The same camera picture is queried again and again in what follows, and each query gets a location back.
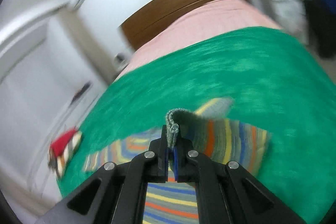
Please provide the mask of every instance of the wooden headboard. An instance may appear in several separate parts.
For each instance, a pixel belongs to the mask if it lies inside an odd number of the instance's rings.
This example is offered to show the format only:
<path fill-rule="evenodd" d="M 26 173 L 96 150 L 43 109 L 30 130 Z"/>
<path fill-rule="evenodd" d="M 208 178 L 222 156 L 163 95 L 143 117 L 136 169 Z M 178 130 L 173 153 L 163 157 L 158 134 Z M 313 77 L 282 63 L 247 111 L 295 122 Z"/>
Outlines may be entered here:
<path fill-rule="evenodd" d="M 121 28 L 137 50 L 176 19 L 209 1 L 213 0 L 152 0 L 126 19 Z"/>

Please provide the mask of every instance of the green bedsheet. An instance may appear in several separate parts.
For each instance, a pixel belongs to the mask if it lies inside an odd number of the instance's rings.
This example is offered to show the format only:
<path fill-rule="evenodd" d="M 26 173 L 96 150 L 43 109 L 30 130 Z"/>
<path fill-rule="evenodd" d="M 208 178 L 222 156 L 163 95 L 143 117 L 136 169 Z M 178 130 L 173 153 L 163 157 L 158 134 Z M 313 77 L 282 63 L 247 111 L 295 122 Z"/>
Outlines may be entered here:
<path fill-rule="evenodd" d="M 335 85 L 296 39 L 263 27 L 197 43 L 113 83 L 80 128 L 62 195 L 90 176 L 86 155 L 160 127 L 170 109 L 226 96 L 235 100 L 229 118 L 273 133 L 258 179 L 308 223 L 320 221 L 336 198 Z"/>

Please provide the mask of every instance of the pink sheet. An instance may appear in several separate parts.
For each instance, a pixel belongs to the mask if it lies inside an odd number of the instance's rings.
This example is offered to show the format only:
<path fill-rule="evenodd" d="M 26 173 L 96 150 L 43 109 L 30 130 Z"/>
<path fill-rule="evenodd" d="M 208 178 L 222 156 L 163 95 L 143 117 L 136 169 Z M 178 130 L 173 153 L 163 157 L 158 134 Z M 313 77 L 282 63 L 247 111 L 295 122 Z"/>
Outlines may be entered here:
<path fill-rule="evenodd" d="M 139 48 L 118 78 L 171 52 L 222 33 L 254 26 L 280 29 L 278 24 L 244 0 L 208 2 L 183 15 Z"/>

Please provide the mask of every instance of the bed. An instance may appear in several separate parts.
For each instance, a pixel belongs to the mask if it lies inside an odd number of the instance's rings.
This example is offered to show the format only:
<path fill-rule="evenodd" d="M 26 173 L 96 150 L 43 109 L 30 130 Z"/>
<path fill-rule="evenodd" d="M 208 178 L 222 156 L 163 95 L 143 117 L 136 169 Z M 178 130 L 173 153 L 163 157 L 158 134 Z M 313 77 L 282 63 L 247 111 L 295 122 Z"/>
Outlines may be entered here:
<path fill-rule="evenodd" d="M 170 109 L 230 96 L 229 118 L 273 133 L 258 179 L 307 223 L 323 218 L 336 196 L 336 89 L 296 39 L 248 0 L 153 0 L 121 28 L 136 52 L 81 125 L 63 196 L 89 177 L 88 154 L 160 127 Z M 151 209 L 147 223 L 183 223 Z"/>

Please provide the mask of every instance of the red cloth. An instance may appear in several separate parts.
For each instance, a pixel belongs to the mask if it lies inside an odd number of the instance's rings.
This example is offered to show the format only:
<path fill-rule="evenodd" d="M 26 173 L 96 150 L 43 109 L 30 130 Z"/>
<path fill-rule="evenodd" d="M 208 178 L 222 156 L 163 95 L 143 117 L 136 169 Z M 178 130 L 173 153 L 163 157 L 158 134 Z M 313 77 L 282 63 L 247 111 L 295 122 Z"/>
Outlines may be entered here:
<path fill-rule="evenodd" d="M 77 129 L 75 127 L 71 128 L 68 131 L 65 131 L 61 136 L 51 143 L 50 149 L 53 150 L 55 157 L 61 156 L 63 154 L 65 147 L 76 132 Z"/>

